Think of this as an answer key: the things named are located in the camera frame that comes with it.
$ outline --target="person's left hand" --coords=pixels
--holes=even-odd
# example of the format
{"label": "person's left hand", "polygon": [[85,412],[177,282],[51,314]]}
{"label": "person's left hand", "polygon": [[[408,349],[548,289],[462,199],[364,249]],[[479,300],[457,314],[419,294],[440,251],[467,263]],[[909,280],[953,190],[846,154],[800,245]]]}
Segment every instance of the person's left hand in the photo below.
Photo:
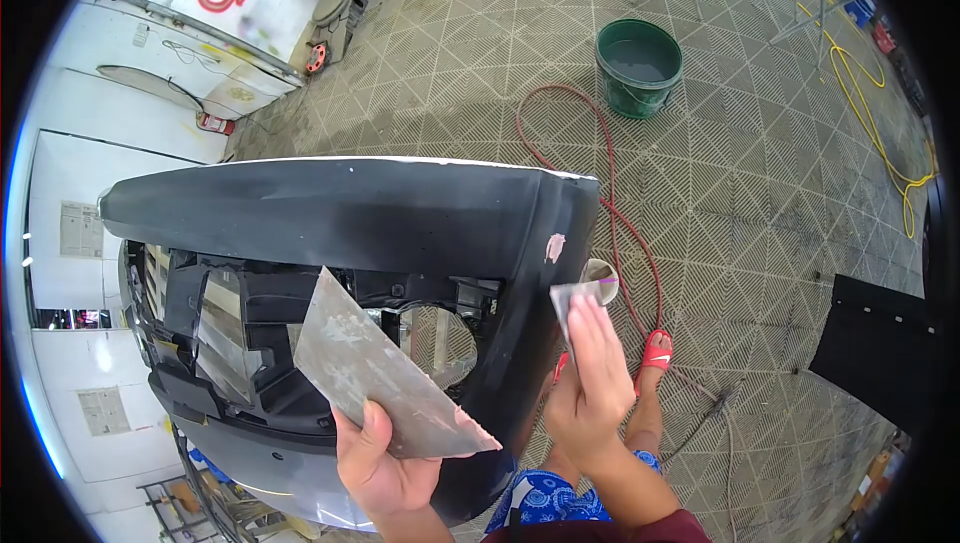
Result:
{"label": "person's left hand", "polygon": [[370,520],[420,510],[440,477],[439,457],[396,459],[387,453],[394,425],[377,402],[366,400],[363,429],[332,408],[337,422],[337,472]]}

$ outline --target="cable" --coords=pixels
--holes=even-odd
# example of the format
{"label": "cable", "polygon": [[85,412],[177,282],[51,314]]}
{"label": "cable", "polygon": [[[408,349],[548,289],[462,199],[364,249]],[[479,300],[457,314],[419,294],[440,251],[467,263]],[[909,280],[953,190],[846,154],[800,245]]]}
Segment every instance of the cable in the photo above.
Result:
{"label": "cable", "polygon": [[[811,18],[813,17],[813,14],[810,13],[810,10],[806,9],[804,5],[800,3],[798,0],[790,0],[790,1],[795,2],[797,4],[797,7],[803,10],[803,12],[807,16]],[[830,1],[830,3],[836,4],[837,1]],[[846,14],[844,15],[844,17],[846,18],[846,21],[848,22],[850,21],[850,18],[847,18]],[[890,162],[890,159],[887,157],[887,150],[883,146],[883,141],[881,141],[880,130],[877,129],[877,123],[874,122],[874,116],[870,112],[870,105],[867,103],[867,99],[864,98],[863,91],[860,89],[860,85],[857,84],[857,79],[854,77],[854,71],[850,68],[850,64],[847,63],[847,57],[849,57],[851,60],[856,62],[856,65],[860,67],[860,70],[863,72],[864,75],[867,76],[867,79],[869,79],[874,85],[877,86],[877,88],[880,88],[880,89],[882,89],[886,85],[886,77],[883,74],[883,67],[881,65],[881,61],[879,59],[876,60],[876,67],[877,69],[880,70],[880,79],[881,79],[881,81],[877,81],[873,77],[873,75],[870,74],[869,71],[867,71],[867,69],[863,66],[863,64],[859,62],[859,60],[856,57],[854,57],[849,51],[847,51],[842,46],[837,45],[837,42],[834,41],[834,37],[831,36],[831,33],[827,32],[827,29],[825,28],[824,24],[821,24],[819,21],[814,21],[814,24],[820,28],[822,33],[826,36],[826,40],[830,42],[830,49],[829,49],[830,64],[833,66],[833,71],[837,76],[837,81],[840,82],[840,87],[843,89],[844,95],[846,96],[846,101],[849,102],[849,106],[853,110],[853,113],[856,114],[857,119],[860,121],[860,125],[863,127],[865,131],[867,131],[867,135],[870,137],[870,141],[873,143],[873,146],[876,148],[876,150],[880,153],[880,157],[883,158],[883,164],[887,169],[887,174],[890,176],[890,181],[893,183],[896,191],[900,193],[900,196],[903,198],[903,203],[902,203],[903,233],[910,239],[913,239],[913,236],[916,234],[916,221],[914,218],[913,204],[910,203],[910,197],[908,196],[908,194],[910,192],[910,189],[913,189],[915,187],[917,188],[923,187],[924,184],[926,184],[927,181],[933,178],[936,174],[935,165],[933,163],[933,152],[932,152],[932,149],[930,149],[930,142],[924,141],[927,146],[927,150],[930,152],[930,172],[918,179],[909,178],[901,174],[901,172],[893,165],[893,163]],[[860,98],[860,103],[863,104],[863,108],[864,110],[866,110],[867,119],[870,121],[870,126],[867,125],[867,121],[860,114],[857,104],[854,103],[854,97],[851,95],[850,90],[847,89],[847,85],[844,82],[843,77],[841,77],[840,75],[840,69],[837,67],[837,62],[834,55],[836,57],[839,57],[840,61],[843,63],[843,66],[846,69],[846,74],[849,76],[850,82],[853,83],[853,88],[856,89],[856,93]],[[906,183],[906,186],[903,187],[902,189],[901,189],[900,183],[897,181],[898,178]],[[909,216],[910,216],[909,222],[907,221],[907,210],[909,210]]]}
{"label": "cable", "polygon": [[[600,197],[600,203],[606,207],[609,211],[609,234],[610,234],[610,246],[613,251],[613,263],[616,266],[617,274],[620,275],[620,291],[623,292],[623,300],[627,305],[627,311],[630,313],[630,319],[633,322],[633,326],[636,327],[636,330],[642,335],[643,340],[646,341],[648,332],[643,327],[643,323],[640,317],[637,315],[637,310],[634,308],[634,303],[630,297],[630,290],[626,279],[624,279],[623,269],[621,268],[620,263],[620,250],[617,243],[617,221],[623,223],[627,227],[627,230],[630,231],[630,234],[636,239],[640,246],[643,249],[643,252],[647,256],[647,262],[650,264],[650,273],[654,277],[654,286],[656,288],[656,322],[654,324],[654,329],[661,328],[661,325],[664,322],[664,288],[661,284],[660,273],[657,270],[657,262],[654,260],[653,254],[650,252],[650,247],[647,245],[647,241],[641,236],[641,233],[633,225],[630,220],[620,213],[617,209],[617,164],[614,159],[614,138],[610,134],[610,128],[607,126],[607,120],[603,117],[603,114],[600,112],[600,108],[597,107],[594,100],[589,98],[585,93],[570,87],[569,85],[551,83],[536,87],[533,91],[526,93],[523,98],[520,100],[520,104],[516,106],[516,134],[519,136],[520,141],[523,146],[527,149],[528,152],[533,154],[533,156],[539,161],[540,164],[544,165],[546,168],[556,171],[557,167],[553,165],[549,160],[540,153],[534,144],[527,140],[526,136],[523,134],[523,123],[522,123],[522,113],[523,105],[527,103],[530,98],[532,98],[536,93],[541,91],[546,91],[548,89],[558,89],[560,91],[565,91],[567,93],[572,93],[573,95],[580,98],[582,102],[589,106],[590,110],[593,111],[593,115],[597,117],[597,121],[600,124],[600,128],[603,129],[603,135],[606,139],[606,158],[607,165],[609,167],[609,199]],[[689,376],[681,372],[674,366],[670,366],[667,370],[669,374],[677,375],[680,380],[684,381],[690,387],[693,387],[698,392],[702,393],[708,399],[714,402],[714,409],[711,412],[720,411],[723,413],[724,419],[726,421],[726,429],[729,432],[729,456],[727,459],[726,465],[726,512],[729,517],[729,527],[732,532],[733,543],[737,543],[737,526],[734,523],[734,504],[731,501],[731,479],[734,474],[734,430],[733,424],[731,423],[730,416],[727,414],[724,404],[726,402],[726,397],[721,397],[714,395],[709,390],[707,390],[700,382],[694,381]]]}
{"label": "cable", "polygon": [[717,395],[717,400],[713,402],[713,407],[711,407],[710,410],[703,415],[703,417],[700,419],[700,422],[697,423],[696,428],[694,428],[690,434],[686,436],[686,439],[684,439],[683,442],[678,445],[677,449],[673,450],[673,453],[670,453],[660,461],[660,465],[666,466],[670,464],[671,460],[676,458],[687,448],[688,445],[690,445],[690,441],[693,441],[693,438],[700,433],[700,429],[704,428],[704,425],[707,424],[708,420],[717,416],[721,412],[724,412],[728,402],[730,401],[731,397],[733,397],[734,392],[735,390],[732,386],[728,386],[724,390],[720,391],[720,394]]}
{"label": "cable", "polygon": [[[148,33],[153,33],[153,34],[155,34],[157,38],[161,38],[160,33],[156,32],[155,30],[151,30],[149,26],[147,27],[147,32],[148,32]],[[194,49],[191,49],[190,47],[188,47],[188,46],[186,46],[186,45],[181,45],[180,43],[177,43],[176,41],[171,41],[170,39],[160,39],[160,45],[162,45],[163,47],[167,48],[168,50],[170,50],[170,51],[172,51],[174,54],[176,54],[176,59],[178,59],[178,60],[179,60],[180,62],[182,62],[183,64],[186,64],[187,66],[189,66],[190,64],[193,64],[194,62],[197,62],[202,69],[206,70],[206,71],[209,72],[209,73],[212,73],[212,74],[214,74],[214,75],[219,75],[219,76],[221,76],[221,77],[226,77],[226,78],[230,79],[231,81],[239,82],[239,83],[242,84],[243,86],[248,87],[248,88],[252,89],[253,91],[256,91],[257,93],[259,93],[259,94],[262,95],[262,96],[266,96],[266,97],[268,97],[268,98],[272,98],[272,97],[275,96],[274,93],[267,93],[266,91],[261,91],[261,90],[259,90],[257,87],[251,85],[250,83],[248,83],[248,82],[246,82],[246,81],[243,81],[243,80],[240,80],[239,78],[236,78],[235,76],[232,76],[232,75],[230,75],[230,74],[228,74],[228,73],[226,73],[226,72],[222,72],[222,71],[217,70],[217,69],[211,69],[210,66],[208,66],[207,64],[205,64],[205,63],[204,63],[204,60],[201,59],[201,58],[206,58],[207,60],[209,60],[209,61],[211,61],[211,62],[216,62],[217,64],[219,64],[219,63],[220,63],[220,59],[219,59],[219,58],[212,57],[212,56],[206,55],[206,54],[204,54],[204,53],[200,53],[200,52],[198,52],[198,51],[195,51]],[[296,115],[297,115],[297,112],[300,112],[301,108],[304,107],[304,100],[306,99],[307,95],[308,95],[309,92],[310,92],[310,82],[312,82],[312,81],[313,81],[313,79],[311,78],[310,80],[307,81],[306,86],[301,87],[302,93],[300,93],[300,99],[299,99],[299,103],[296,105],[296,109],[290,114],[289,117],[287,117],[286,121],[283,122],[283,125],[282,125],[279,129],[277,129],[277,130],[269,130],[266,126],[264,126],[263,124],[261,124],[261,123],[258,122],[257,120],[253,119],[252,117],[250,117],[250,116],[244,116],[243,112],[239,112],[239,111],[237,111],[237,110],[234,110],[234,108],[232,108],[231,106],[225,105],[225,104],[221,103],[220,101],[216,101],[216,100],[213,100],[213,99],[207,99],[206,97],[201,97],[199,100],[200,100],[201,102],[207,102],[207,103],[209,103],[209,104],[219,105],[219,106],[221,106],[222,108],[225,108],[225,109],[229,110],[230,112],[233,112],[234,114],[237,114],[237,115],[239,115],[239,116],[242,116],[242,117],[245,118],[247,121],[253,123],[254,125],[257,125],[260,129],[263,130],[263,132],[267,133],[268,135],[279,135],[279,134],[281,134],[287,127],[290,126],[290,124],[293,122],[294,116],[296,116]],[[170,76],[169,78],[167,78],[167,86],[170,87],[171,89],[173,89],[173,86],[172,86],[171,83],[173,83],[173,76]]]}

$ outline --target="red air hose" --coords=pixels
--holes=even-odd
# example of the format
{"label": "red air hose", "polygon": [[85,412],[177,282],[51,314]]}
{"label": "red air hose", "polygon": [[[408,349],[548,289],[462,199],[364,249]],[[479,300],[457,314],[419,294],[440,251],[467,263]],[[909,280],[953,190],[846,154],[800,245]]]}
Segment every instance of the red air hose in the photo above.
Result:
{"label": "red air hose", "polygon": [[540,164],[552,171],[557,170],[557,167],[551,164],[550,160],[546,159],[543,154],[537,151],[537,148],[534,147],[532,142],[527,140],[526,136],[523,134],[523,125],[521,123],[523,105],[526,104],[527,101],[534,96],[534,94],[540,93],[541,91],[546,91],[547,89],[559,89],[560,91],[572,93],[580,98],[590,107],[591,110],[593,110],[593,114],[596,115],[597,121],[600,123],[600,128],[603,129],[603,135],[606,138],[606,158],[609,162],[609,199],[600,197],[600,203],[604,204],[606,209],[609,210],[609,237],[613,248],[613,265],[616,267],[616,273],[620,278],[620,284],[622,285],[620,289],[623,291],[623,300],[627,304],[627,310],[630,312],[630,318],[633,321],[633,325],[636,327],[636,330],[640,332],[643,341],[646,341],[648,331],[643,327],[641,318],[637,315],[637,309],[634,308],[634,303],[630,299],[630,287],[627,286],[627,280],[624,278],[623,274],[623,266],[620,263],[620,251],[617,245],[617,221],[623,223],[623,225],[627,227],[627,230],[630,231],[630,234],[633,236],[633,238],[640,243],[640,246],[643,248],[643,252],[647,254],[647,260],[650,262],[650,272],[654,275],[654,285],[656,286],[656,323],[654,324],[654,329],[661,328],[664,323],[664,289],[661,286],[660,273],[657,272],[657,263],[654,261],[653,254],[650,253],[650,247],[647,246],[647,241],[643,239],[641,233],[637,230],[633,223],[627,219],[627,216],[620,213],[620,211],[617,209],[617,165],[614,161],[614,138],[610,135],[610,129],[607,127],[607,121],[603,117],[603,114],[600,113],[600,108],[596,106],[593,99],[568,85],[549,84],[536,87],[533,91],[527,93],[520,100],[520,105],[516,107],[516,134],[519,135],[520,141],[522,141],[527,150],[532,153],[537,160],[539,160]]}

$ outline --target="foot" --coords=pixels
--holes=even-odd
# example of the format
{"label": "foot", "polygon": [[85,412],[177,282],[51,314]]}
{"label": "foot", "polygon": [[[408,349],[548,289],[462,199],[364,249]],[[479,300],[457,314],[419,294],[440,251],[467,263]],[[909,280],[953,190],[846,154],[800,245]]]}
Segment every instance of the foot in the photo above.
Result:
{"label": "foot", "polygon": [[[647,342],[647,345],[652,346],[654,351],[658,349],[662,349],[666,353],[673,351],[673,339],[666,333],[654,333]],[[664,372],[665,370],[663,368],[657,366],[642,366],[639,372],[636,373],[636,379],[633,381],[637,395],[643,392],[655,392],[657,385],[664,377]]]}

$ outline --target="tiled floor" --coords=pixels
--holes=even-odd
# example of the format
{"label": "tiled floor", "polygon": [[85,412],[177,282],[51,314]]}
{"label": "tiled floor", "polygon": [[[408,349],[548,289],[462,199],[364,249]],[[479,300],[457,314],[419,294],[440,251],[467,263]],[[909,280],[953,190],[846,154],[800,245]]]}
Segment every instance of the tiled floor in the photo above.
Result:
{"label": "tiled floor", "polygon": [[[900,197],[830,58],[816,66],[815,30],[765,43],[789,21],[789,1],[700,1],[704,23],[691,0],[371,0],[342,64],[305,97],[293,93],[255,116],[277,134],[242,121],[230,140],[234,159],[397,154],[533,164],[514,129],[521,96],[562,82],[597,99],[597,30],[625,16],[664,27],[684,54],[668,107],[646,121],[605,111],[620,209],[654,251],[676,366],[714,392],[745,379],[730,410],[739,540],[822,540],[893,427],[790,370],[815,351],[834,273],[921,296],[918,242],[904,234]],[[920,176],[924,129],[893,70],[842,12],[826,29],[872,74],[882,65],[879,89],[851,62],[892,161]],[[605,177],[603,138],[585,106],[545,94],[525,116],[528,136],[558,166]],[[923,193],[913,195],[923,208]],[[609,259],[605,221],[594,254]],[[620,244],[649,323],[649,269],[637,246],[626,237]],[[633,369],[642,342],[622,301],[612,313]],[[660,451],[669,454],[709,402],[670,376],[660,393]],[[536,465],[547,447],[538,425],[522,465]],[[728,452],[723,423],[710,422],[667,472],[715,541],[730,539]],[[478,537],[473,523],[457,533]]]}

